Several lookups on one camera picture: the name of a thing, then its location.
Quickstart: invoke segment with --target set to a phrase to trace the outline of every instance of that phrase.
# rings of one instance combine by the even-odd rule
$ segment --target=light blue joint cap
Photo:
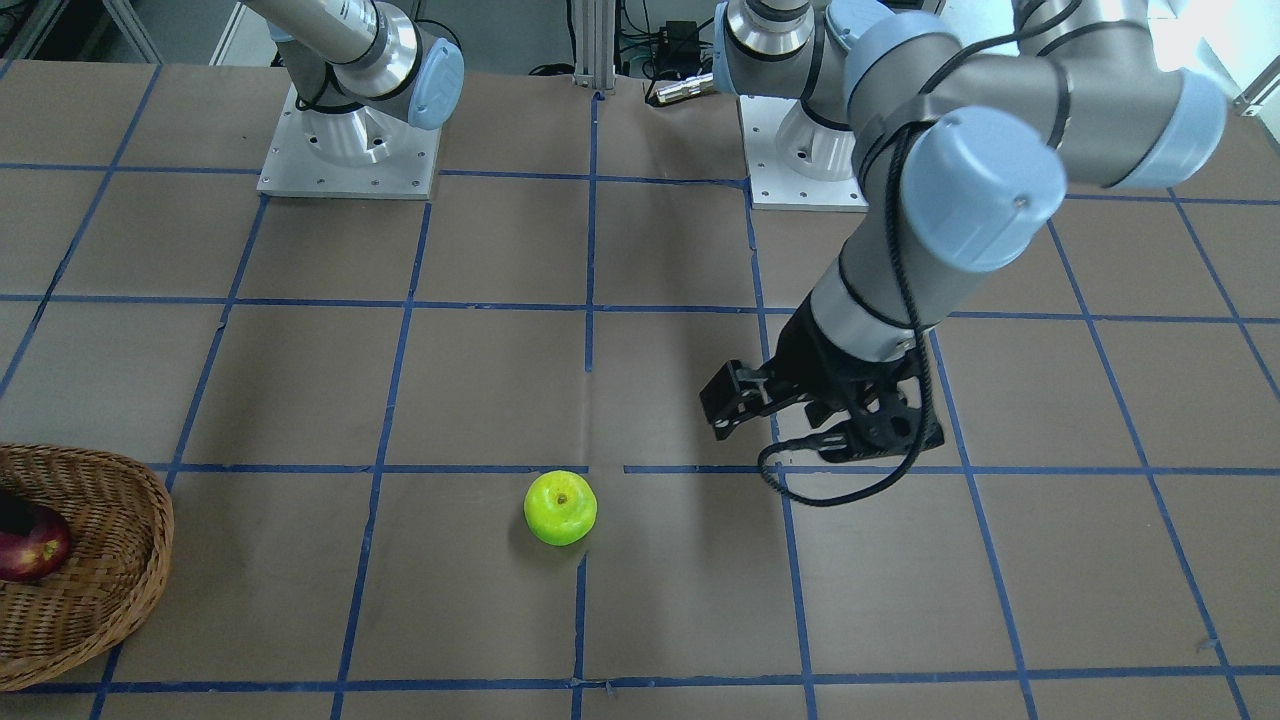
[[[716,85],[716,90],[726,95],[737,95],[737,90],[733,88],[733,77],[728,70],[728,23],[724,22],[724,10],[728,8],[728,3],[721,3],[716,5],[716,41],[712,46],[712,81]]]
[[[876,0],[831,0],[827,5],[827,27],[845,53],[873,24],[891,17],[893,10]]]
[[[436,38],[422,59],[410,99],[408,124],[419,129],[438,129],[449,119],[462,96],[466,64],[462,51],[443,37]]]
[[[902,169],[902,209],[924,249],[965,273],[1012,263],[1066,196],[1066,170],[1029,124],[992,108],[952,110]]]
[[[851,96],[867,70],[895,47],[923,35],[938,33],[955,37],[941,18],[919,10],[893,14],[869,27],[852,44],[849,58],[845,59],[845,97]]]
[[[1183,68],[1174,117],[1147,156],[1112,187],[1172,187],[1208,161],[1226,129],[1226,95],[1210,78]]]
[[[266,31],[271,33],[271,42],[283,45],[285,42],[293,42],[293,36],[284,32],[274,23],[266,23]]]

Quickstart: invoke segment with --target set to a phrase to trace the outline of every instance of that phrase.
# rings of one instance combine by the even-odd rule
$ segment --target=white mounting plate
[[[406,126],[385,160],[357,168],[335,165],[311,150],[302,114],[293,105],[296,97],[291,87],[257,179],[259,192],[276,197],[431,199],[440,131]]]
[[[742,147],[751,176],[751,204],[772,210],[865,213],[867,199],[856,179],[817,181],[792,170],[778,155],[774,140],[782,119],[796,104],[785,97],[739,97]]]

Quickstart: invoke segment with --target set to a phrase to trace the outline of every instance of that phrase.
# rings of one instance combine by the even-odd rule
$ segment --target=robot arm
[[[1226,99],[1207,78],[1158,70],[1146,1],[1014,5],[1016,58],[977,55],[940,18],[873,0],[833,0],[823,17],[796,0],[728,0],[717,13],[718,86],[797,97],[815,122],[852,129],[852,169],[872,205],[774,357],[759,369],[732,360],[701,392],[718,439],[797,402],[815,430],[847,413],[760,454],[765,480],[792,500],[874,495],[943,442],[923,337],[1023,252],[1068,178],[1167,187],[1217,146]],[[920,387],[915,406],[900,388],[908,380]],[[813,500],[765,466],[794,450],[832,462],[905,459],[876,486]]]
[[[436,129],[462,94],[462,53],[371,0],[247,0],[271,26],[302,109],[367,106]]]

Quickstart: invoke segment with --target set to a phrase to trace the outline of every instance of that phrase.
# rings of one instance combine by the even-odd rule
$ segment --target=wicker basket
[[[173,505],[145,465],[88,450],[0,445],[0,486],[60,512],[73,543],[56,573],[0,582],[0,691],[15,691],[142,625],[169,579]]]

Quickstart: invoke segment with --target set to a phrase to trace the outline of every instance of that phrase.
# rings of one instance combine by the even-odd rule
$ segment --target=green apple
[[[547,544],[575,543],[595,525],[595,493],[582,475],[552,470],[529,486],[525,521]]]

